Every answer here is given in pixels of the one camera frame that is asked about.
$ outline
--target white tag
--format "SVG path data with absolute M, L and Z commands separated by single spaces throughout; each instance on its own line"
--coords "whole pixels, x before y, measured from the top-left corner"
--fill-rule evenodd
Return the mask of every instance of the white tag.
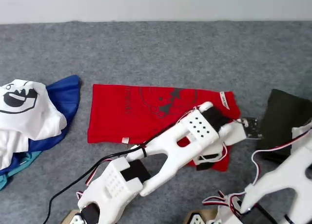
M 123 137 L 121 142 L 124 143 L 124 144 L 128 144 L 129 143 L 129 138 L 128 137 Z
M 230 107 L 228 105 L 228 102 L 226 101 L 225 93 L 220 92 L 220 97 L 221 97 L 221 101 L 222 101 L 223 106 L 229 110 Z

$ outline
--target red and white wire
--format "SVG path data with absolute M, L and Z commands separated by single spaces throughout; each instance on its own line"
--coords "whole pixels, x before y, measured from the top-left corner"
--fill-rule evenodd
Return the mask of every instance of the red and white wire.
M 256 172 L 256 176 L 255 176 L 255 179 L 252 183 L 252 185 L 255 185 L 255 183 L 257 182 L 257 180 L 259 179 L 259 175 L 260 175 L 260 166 L 257 162 L 255 162 L 254 160 L 254 156 L 258 153 L 258 152 L 271 152 L 271 151 L 276 151 L 276 150 L 280 150 L 280 149 L 283 149 L 283 148 L 286 148 L 288 147 L 289 145 L 293 144 L 294 142 L 298 141 L 299 139 L 301 139 L 303 136 L 305 136 L 306 134 L 308 134 L 308 132 L 310 131 L 311 129 L 309 129 L 308 131 L 302 133 L 301 135 L 297 136 L 296 138 L 294 138 L 293 140 L 283 144 L 283 145 L 280 145 L 280 146 L 276 146 L 272 149 L 260 149 L 260 150 L 257 150 L 255 151 L 253 154 L 252 154 L 252 162 L 255 164 L 256 166 L 256 169 L 257 169 L 257 172 Z M 220 197 L 218 196 L 210 196 L 210 197 L 207 197 L 206 199 L 204 199 L 202 201 L 203 205 L 224 205 L 224 206 L 228 206 L 231 211 L 233 212 L 233 214 L 235 214 L 236 216 L 240 216 L 241 214 L 239 213 L 239 211 L 234 207 L 233 205 L 233 197 L 237 197 L 237 196 L 241 196 L 241 195 L 244 195 L 246 192 L 243 191 L 243 192 L 240 192 L 240 193 L 233 193 L 231 195 L 229 195 L 228 197 L 228 201 L 229 203 L 226 203 L 226 200 L 225 200 L 225 196 L 224 194 L 222 193 L 222 191 L 218 191 Z
M 80 200 L 80 198 L 82 197 L 83 192 L 82 191 L 76 191 L 76 196 L 78 198 L 78 200 Z
M 211 162 L 211 163 L 215 163 L 215 162 L 222 161 L 222 160 L 226 157 L 226 155 L 228 154 L 228 148 L 227 148 L 227 146 L 225 145 L 225 143 L 222 143 L 222 145 L 223 145 L 222 154 L 223 154 L 223 151 L 224 151 L 224 154 L 223 154 L 222 157 L 220 157 L 219 159 L 216 159 L 216 160 L 214 160 L 214 159 L 206 159 L 206 158 L 204 157 L 204 155 L 200 155 L 200 157 L 201 157 L 203 160 L 205 160 L 206 162 Z
M 110 161 L 112 161 L 112 159 L 105 159 L 105 160 L 103 160 L 102 162 L 110 162 Z M 96 172 L 97 172 L 97 169 L 98 169 L 98 166 L 94 168 L 94 170 L 92 171 L 92 173 L 91 173 L 91 174 L 89 175 L 89 177 L 87 178 L 87 180 L 86 180 L 86 182 L 85 182 L 85 184 L 86 184 L 87 187 L 90 185 L 90 183 L 91 183 L 91 181 L 92 181 L 94 175 L 95 175 Z
M 259 176 L 260 176 L 260 166 L 257 162 L 255 162 L 254 160 L 254 156 L 259 153 L 259 152 L 272 152 L 272 151 L 276 151 L 276 150 L 280 150 L 280 149 L 283 149 L 283 148 L 286 148 L 288 147 L 289 145 L 293 144 L 294 142 L 298 141 L 299 139 L 301 139 L 303 136 L 305 136 L 306 134 L 308 134 L 310 130 L 307 130 L 306 132 L 302 133 L 301 135 L 297 136 L 296 138 L 292 139 L 291 141 L 289 141 L 288 143 L 285 143 L 283 145 L 280 145 L 280 146 L 276 146 L 272 149 L 260 149 L 260 150 L 257 150 L 255 151 L 253 154 L 252 154 L 252 162 L 254 163 L 255 167 L 256 167 L 256 176 L 255 176 L 255 179 L 252 183 L 252 185 L 255 185 L 255 183 L 258 181 L 259 179 Z

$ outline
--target cartoon face print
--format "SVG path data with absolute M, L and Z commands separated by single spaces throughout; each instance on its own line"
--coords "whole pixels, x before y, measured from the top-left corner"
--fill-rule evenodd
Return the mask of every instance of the cartoon face print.
M 0 112 L 8 114 L 23 113 L 35 107 L 38 93 L 26 86 L 28 81 L 16 79 L 2 86 Z
M 158 87 L 140 87 L 140 97 L 149 110 L 163 118 L 179 113 L 181 108 L 192 108 L 197 98 L 196 90 Z

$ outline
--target white t-shirt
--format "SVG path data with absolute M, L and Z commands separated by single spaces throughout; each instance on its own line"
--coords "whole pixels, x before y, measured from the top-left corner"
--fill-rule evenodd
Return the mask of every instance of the white t-shirt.
M 66 118 L 51 102 L 45 85 L 15 79 L 0 87 L 0 169 L 13 152 L 28 150 L 28 138 L 42 140 L 61 134 Z

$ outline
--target clothing pile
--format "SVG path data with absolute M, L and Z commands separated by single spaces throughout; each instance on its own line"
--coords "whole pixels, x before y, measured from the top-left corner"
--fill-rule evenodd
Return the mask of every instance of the clothing pile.
M 49 86 L 16 79 L 0 87 L 0 189 L 65 137 L 79 91 L 77 75 Z

